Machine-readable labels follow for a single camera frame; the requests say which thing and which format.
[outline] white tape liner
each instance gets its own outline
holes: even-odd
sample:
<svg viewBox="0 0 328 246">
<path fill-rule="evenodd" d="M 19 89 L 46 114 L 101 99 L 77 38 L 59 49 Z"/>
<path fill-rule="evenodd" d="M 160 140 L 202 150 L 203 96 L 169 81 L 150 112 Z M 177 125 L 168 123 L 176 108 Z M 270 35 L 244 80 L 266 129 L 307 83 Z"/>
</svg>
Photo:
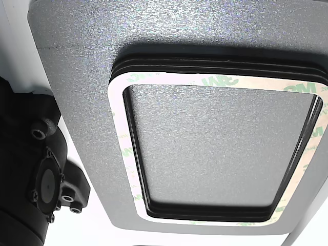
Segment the white tape liner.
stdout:
<svg viewBox="0 0 328 246">
<path fill-rule="evenodd" d="M 233 87 L 245 89 L 260 89 L 274 91 L 290 91 L 299 93 L 316 94 L 323 100 L 323 108 L 315 124 L 312 136 L 305 147 L 305 151 L 296 167 L 296 170 L 279 201 L 271 218 L 265 222 L 212 222 L 212 221 L 189 221 L 176 219 L 159 219 L 147 215 L 146 207 L 142 198 L 142 191 L 138 177 L 136 161 L 134 158 L 128 120 L 123 100 L 123 91 L 126 87 L 134 84 L 153 85 L 186 85 L 186 86 L 212 86 Z M 327 127 L 328 114 L 324 108 L 328 107 L 328 87 L 321 83 L 306 82 L 299 80 L 263 78 L 251 76 L 234 76 L 219 74 L 175 74 L 155 72 L 129 72 L 114 78 L 108 86 L 108 98 L 114 118 L 116 133 L 122 151 L 124 165 L 127 171 L 131 192 L 138 215 L 148 221 L 174 224 L 197 224 L 204 226 L 252 226 L 261 227 L 275 223 L 288 202 L 293 196 L 304 172 L 306 171 L 315 150 L 320 143 L 322 135 Z"/>
</svg>

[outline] black rubber gasket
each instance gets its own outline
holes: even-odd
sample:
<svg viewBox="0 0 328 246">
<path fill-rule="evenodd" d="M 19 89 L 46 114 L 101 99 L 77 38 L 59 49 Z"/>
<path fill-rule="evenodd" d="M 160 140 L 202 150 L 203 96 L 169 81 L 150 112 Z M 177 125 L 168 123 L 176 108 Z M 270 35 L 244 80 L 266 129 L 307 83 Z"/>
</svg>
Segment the black rubber gasket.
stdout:
<svg viewBox="0 0 328 246">
<path fill-rule="evenodd" d="M 221 59 L 205 57 L 169 57 L 169 56 L 130 56 L 116 62 L 112 69 L 111 80 L 127 72 L 170 72 L 170 73 L 204 73 L 228 74 L 258 77 L 272 77 L 319 82 L 328 85 L 327 74 L 320 67 L 313 64 L 295 64 L 293 61 L 254 60 L 245 58 L 224 57 Z M 314 125 L 322 108 L 322 100 L 314 95 L 303 129 L 295 147 L 289 166 L 273 203 L 266 207 L 223 207 L 223 206 L 194 206 L 158 203 L 151 200 L 147 177 L 142 164 L 137 131 L 135 128 L 129 88 L 124 90 L 124 101 L 132 138 L 135 160 L 139 172 L 139 180 L 143 192 L 147 214 L 154 218 L 226 221 L 226 222 L 263 222 L 270 219 L 279 203 L 311 137 Z"/>
</svg>

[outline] black component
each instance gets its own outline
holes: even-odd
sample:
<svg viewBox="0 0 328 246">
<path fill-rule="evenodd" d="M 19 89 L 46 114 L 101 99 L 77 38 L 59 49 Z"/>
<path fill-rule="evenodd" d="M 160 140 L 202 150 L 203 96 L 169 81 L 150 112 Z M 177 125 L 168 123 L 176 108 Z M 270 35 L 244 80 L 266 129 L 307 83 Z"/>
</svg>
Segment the black component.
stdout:
<svg viewBox="0 0 328 246">
<path fill-rule="evenodd" d="M 64 169 L 64 179 L 61 184 L 59 202 L 62 206 L 70 207 L 74 213 L 79 213 L 88 205 L 90 186 L 83 171 L 67 160 Z"/>
<path fill-rule="evenodd" d="M 297 64 L 295 62 L 288 63 L 286 61 L 278 60 L 272 60 L 271 63 L 267 63 L 262 60 L 245 60 L 245 58 L 241 59 L 239 57 L 225 57 L 222 59 L 205 57 L 195 59 L 190 57 L 155 57 L 151 55 L 130 56 L 121 59 L 114 64 L 111 80 L 120 74 L 136 71 L 248 75 L 314 81 L 328 85 L 328 78 L 325 71 L 312 64 Z M 297 147 L 295 148 L 293 157 L 289 163 L 276 197 L 270 206 L 192 206 L 187 204 L 164 204 L 152 201 L 147 186 L 147 177 L 142 164 L 142 155 L 139 149 L 137 131 L 135 129 L 129 88 L 126 88 L 124 91 L 124 100 L 147 214 L 155 218 L 204 221 L 262 222 L 268 220 L 273 214 L 291 176 L 295 171 L 298 160 L 311 136 L 313 127 L 322 108 L 322 100 L 314 95 L 311 108 L 298 139 Z"/>
<path fill-rule="evenodd" d="M 43 245 L 53 211 L 62 205 L 64 173 L 67 180 L 78 176 L 70 188 L 80 210 L 87 205 L 90 186 L 67 161 L 59 119 L 54 97 L 13 93 L 0 78 L 0 245 Z"/>
</svg>

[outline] white background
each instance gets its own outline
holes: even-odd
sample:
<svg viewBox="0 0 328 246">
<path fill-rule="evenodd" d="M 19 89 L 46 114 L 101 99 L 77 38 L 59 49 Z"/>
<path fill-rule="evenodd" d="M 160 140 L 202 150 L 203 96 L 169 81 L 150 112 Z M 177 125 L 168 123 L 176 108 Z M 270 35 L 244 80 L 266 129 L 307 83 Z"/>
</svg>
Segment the white background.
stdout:
<svg viewBox="0 0 328 246">
<path fill-rule="evenodd" d="M 7 59 L 0 56 L 0 76 L 11 83 L 15 92 L 51 94 L 46 74 L 37 53 L 34 39 L 27 22 L 31 0 L 0 0 L 0 49 Z M 83 168 L 63 119 L 59 127 L 68 142 L 68 158 Z M 328 182 L 321 189 L 311 208 L 284 245 L 290 245 L 302 232 L 328 194 Z M 293 245 L 328 245 L 326 220 L 328 201 L 313 217 Z M 55 223 L 49 225 L 45 246 L 55 245 L 281 245 L 287 235 L 279 236 L 206 236 L 148 233 L 127 231 L 114 227 L 92 188 L 89 205 L 81 214 L 73 214 L 62 207 L 55 212 Z"/>
</svg>

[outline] textured gray surface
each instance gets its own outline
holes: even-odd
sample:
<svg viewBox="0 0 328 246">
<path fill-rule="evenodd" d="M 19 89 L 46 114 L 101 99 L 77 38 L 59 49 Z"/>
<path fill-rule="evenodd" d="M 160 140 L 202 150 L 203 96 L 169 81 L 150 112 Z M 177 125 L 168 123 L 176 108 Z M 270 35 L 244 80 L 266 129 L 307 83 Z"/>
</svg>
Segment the textured gray surface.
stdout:
<svg viewBox="0 0 328 246">
<path fill-rule="evenodd" d="M 210 206 L 273 202 L 313 98 L 220 87 L 129 89 L 150 198 Z"/>
<path fill-rule="evenodd" d="M 324 135 L 279 221 L 260 228 L 152 223 L 138 217 L 107 97 L 111 66 L 132 44 L 196 44 L 179 52 L 227 54 L 227 47 L 266 48 L 251 56 L 313 52 L 327 60 L 328 7 L 312 1 L 52 1 L 39 0 L 29 24 L 74 144 L 111 222 L 120 228 L 212 235 L 283 234 L 293 230 L 328 172 Z"/>
</svg>

